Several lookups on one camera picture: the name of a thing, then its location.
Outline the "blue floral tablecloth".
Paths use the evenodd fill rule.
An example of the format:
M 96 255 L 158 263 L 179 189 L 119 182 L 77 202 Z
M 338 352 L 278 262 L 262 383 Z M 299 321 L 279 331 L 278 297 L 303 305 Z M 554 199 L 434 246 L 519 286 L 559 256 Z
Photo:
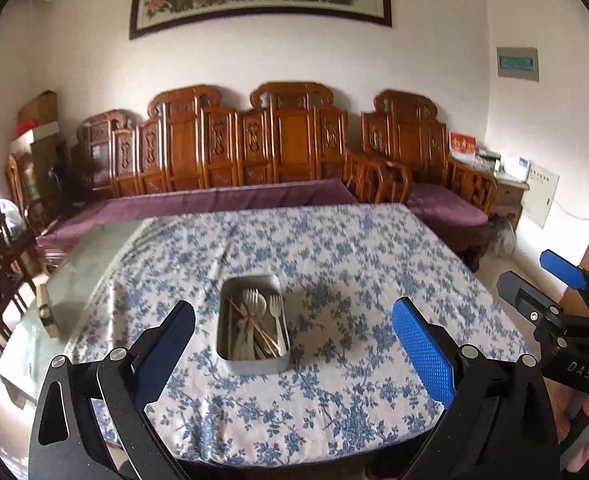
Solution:
M 278 278 L 285 372 L 239 377 L 215 349 L 224 283 Z M 511 361 L 526 343 L 453 252 L 401 205 L 226 211 L 150 219 L 124 244 L 68 344 L 95 361 L 159 325 L 180 300 L 196 329 L 147 415 L 181 460 L 279 467 L 327 462 L 423 434 L 442 408 L 395 337 L 409 297 L 459 344 Z

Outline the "red card on sofa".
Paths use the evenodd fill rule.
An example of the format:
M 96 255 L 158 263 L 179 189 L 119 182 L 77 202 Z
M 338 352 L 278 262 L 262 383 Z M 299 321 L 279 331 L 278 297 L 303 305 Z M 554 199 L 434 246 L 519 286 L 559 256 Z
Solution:
M 477 155 L 477 139 L 467 134 L 451 132 L 449 137 L 450 153 L 462 160 L 473 160 Z

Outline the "carved wooden sofa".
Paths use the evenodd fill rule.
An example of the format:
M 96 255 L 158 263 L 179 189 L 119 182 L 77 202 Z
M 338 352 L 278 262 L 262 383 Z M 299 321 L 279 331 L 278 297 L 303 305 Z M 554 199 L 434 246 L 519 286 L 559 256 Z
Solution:
M 99 198 L 337 179 L 360 202 L 383 201 L 389 182 L 374 157 L 350 150 L 348 114 L 316 82 L 268 82 L 249 110 L 199 84 L 165 91 L 131 125 L 109 110 L 78 128 L 73 168 Z

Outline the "grey metal utensil tray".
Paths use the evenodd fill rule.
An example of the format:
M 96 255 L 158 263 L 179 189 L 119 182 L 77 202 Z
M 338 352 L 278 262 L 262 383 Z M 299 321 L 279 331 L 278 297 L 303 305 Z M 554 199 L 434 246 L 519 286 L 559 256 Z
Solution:
M 290 364 L 285 298 L 276 274 L 233 276 L 221 288 L 216 354 L 236 376 L 276 375 Z

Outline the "white plastic spoon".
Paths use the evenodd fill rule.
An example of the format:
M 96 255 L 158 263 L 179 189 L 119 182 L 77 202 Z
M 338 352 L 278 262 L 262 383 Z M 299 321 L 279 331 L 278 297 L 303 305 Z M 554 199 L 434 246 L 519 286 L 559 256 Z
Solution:
M 254 289 L 245 289 L 241 293 L 241 300 L 239 310 L 244 319 L 246 320 L 246 327 L 244 328 L 244 359 L 251 361 L 255 359 L 254 350 L 254 325 L 255 312 L 254 312 L 254 300 L 253 300 Z

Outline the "grey wall electrical panel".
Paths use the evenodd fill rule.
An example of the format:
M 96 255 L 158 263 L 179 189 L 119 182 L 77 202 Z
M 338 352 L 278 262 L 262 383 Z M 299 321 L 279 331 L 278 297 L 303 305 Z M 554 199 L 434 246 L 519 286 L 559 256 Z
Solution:
M 537 48 L 497 47 L 497 76 L 527 81 L 540 81 Z

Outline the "purple sofa cushion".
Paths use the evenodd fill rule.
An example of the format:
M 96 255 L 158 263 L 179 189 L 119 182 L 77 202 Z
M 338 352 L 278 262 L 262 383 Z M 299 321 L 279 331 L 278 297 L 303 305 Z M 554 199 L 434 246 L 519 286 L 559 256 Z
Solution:
M 338 179 L 112 198 L 89 204 L 72 218 L 58 222 L 48 233 L 36 238 L 36 246 L 67 250 L 78 244 L 94 226 L 109 223 L 176 214 L 356 203 L 357 199 Z

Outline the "wooden side table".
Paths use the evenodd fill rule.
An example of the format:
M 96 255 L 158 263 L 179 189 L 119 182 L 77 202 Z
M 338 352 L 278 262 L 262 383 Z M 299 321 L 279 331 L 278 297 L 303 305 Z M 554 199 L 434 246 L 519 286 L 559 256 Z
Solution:
M 511 224 L 514 230 L 517 230 L 523 213 L 521 201 L 529 190 L 529 184 L 517 181 L 507 174 L 498 174 L 495 181 L 496 193 L 488 216 L 491 220 L 503 218 Z

